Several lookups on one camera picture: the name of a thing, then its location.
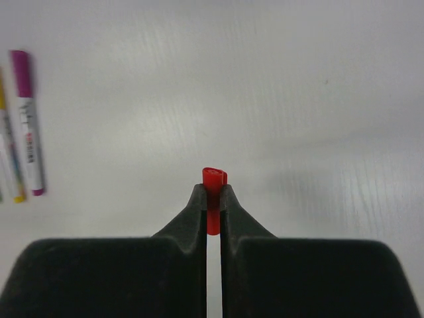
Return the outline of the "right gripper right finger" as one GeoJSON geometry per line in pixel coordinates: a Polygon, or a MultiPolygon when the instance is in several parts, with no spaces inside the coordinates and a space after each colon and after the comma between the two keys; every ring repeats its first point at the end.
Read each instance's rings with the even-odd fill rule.
{"type": "Polygon", "coordinates": [[[279,238],[221,191],[224,317],[419,317],[393,251],[374,240],[279,238]]]}

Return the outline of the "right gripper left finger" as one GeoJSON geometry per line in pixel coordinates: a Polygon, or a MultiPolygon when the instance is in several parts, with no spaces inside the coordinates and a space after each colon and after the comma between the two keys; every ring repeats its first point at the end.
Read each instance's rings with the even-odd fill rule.
{"type": "Polygon", "coordinates": [[[19,255],[2,317],[205,317],[206,192],[151,237],[46,238],[19,255]]]}

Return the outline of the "red pen cap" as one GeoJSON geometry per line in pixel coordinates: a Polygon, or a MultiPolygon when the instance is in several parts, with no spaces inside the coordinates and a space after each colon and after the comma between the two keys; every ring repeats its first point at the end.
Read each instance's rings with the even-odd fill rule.
{"type": "Polygon", "coordinates": [[[228,175],[216,168],[206,167],[202,170],[203,187],[207,193],[207,234],[220,234],[220,195],[227,185],[228,175]]]}

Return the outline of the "yellow pen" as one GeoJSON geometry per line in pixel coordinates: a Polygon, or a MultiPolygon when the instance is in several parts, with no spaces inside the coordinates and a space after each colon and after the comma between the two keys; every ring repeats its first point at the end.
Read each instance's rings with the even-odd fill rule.
{"type": "Polygon", "coordinates": [[[11,129],[11,122],[7,110],[7,100],[1,79],[1,163],[4,168],[9,194],[15,203],[22,203],[26,199],[22,181],[19,160],[11,129]]]}

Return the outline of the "purple pen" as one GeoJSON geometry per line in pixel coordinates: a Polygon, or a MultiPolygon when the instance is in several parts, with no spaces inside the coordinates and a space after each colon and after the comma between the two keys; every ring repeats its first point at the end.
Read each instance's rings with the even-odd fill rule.
{"type": "Polygon", "coordinates": [[[40,159],[35,96],[30,98],[18,97],[18,99],[19,118],[25,144],[25,167],[28,187],[33,196],[41,196],[44,194],[45,188],[42,174],[42,162],[40,159]]]}

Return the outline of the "purple pen cap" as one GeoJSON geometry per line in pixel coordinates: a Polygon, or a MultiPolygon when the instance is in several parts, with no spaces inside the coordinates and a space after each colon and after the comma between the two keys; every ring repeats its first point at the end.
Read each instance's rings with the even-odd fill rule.
{"type": "Polygon", "coordinates": [[[17,96],[34,97],[30,54],[22,50],[11,50],[10,57],[15,76],[17,96]]]}

